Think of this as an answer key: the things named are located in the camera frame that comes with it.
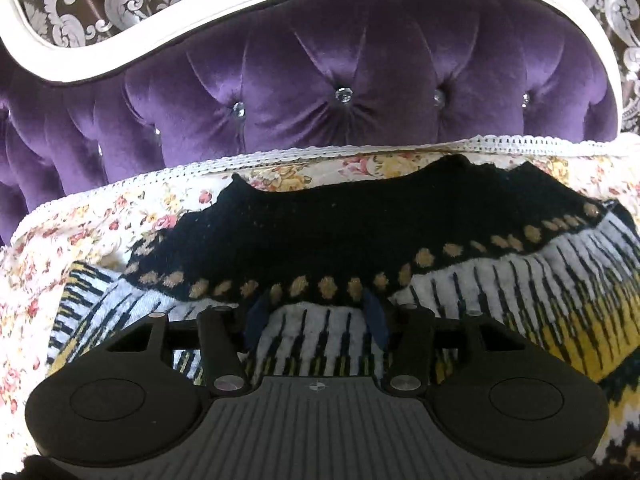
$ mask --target tufted button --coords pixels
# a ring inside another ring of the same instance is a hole
[[[347,104],[353,98],[353,90],[348,87],[338,88],[335,91],[335,98],[343,104]]]
[[[447,104],[447,96],[439,88],[436,88],[436,91],[433,94],[433,104],[438,110],[442,110],[444,105]]]
[[[246,113],[246,111],[244,110],[244,103],[242,101],[238,101],[236,104],[234,104],[232,112],[238,119],[243,119],[244,114]]]

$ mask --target floral bedsheet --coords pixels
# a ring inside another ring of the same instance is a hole
[[[418,170],[445,153],[365,153],[300,159],[235,170],[252,186],[274,192],[353,180],[390,178]],[[640,153],[626,157],[466,154],[501,168],[525,161],[588,196],[617,198],[640,227]],[[22,468],[36,453],[24,423],[24,405],[45,377],[49,332],[70,264],[77,259],[121,270],[141,234],[173,226],[185,212],[215,202],[233,171],[162,174],[132,179],[47,205],[38,222],[18,228],[14,243],[0,248],[0,472]]]

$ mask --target gray base plate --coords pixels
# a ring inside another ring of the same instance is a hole
[[[586,458],[492,463],[450,441],[420,401],[388,396],[370,378],[283,377],[216,400],[156,458],[117,468],[57,463],[82,480],[574,480],[593,467]]]

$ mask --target tufted velvet upholstery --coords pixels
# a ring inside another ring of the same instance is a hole
[[[347,103],[335,97],[343,87],[353,91]],[[436,90],[444,107],[434,105]],[[0,104],[5,241],[43,202],[221,156],[616,133],[597,54],[537,0],[286,0],[66,87],[37,80],[0,51]]]

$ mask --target black object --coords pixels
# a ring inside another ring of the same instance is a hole
[[[404,326],[380,386],[268,377],[251,390],[236,351],[262,329],[247,325],[264,322],[255,305],[181,322],[152,314],[41,383],[27,426],[81,480],[574,480],[593,469],[608,408],[587,377],[487,316],[437,319],[364,296],[377,331]],[[201,349],[205,386],[170,367],[185,348]],[[441,348],[458,364],[437,384]]]

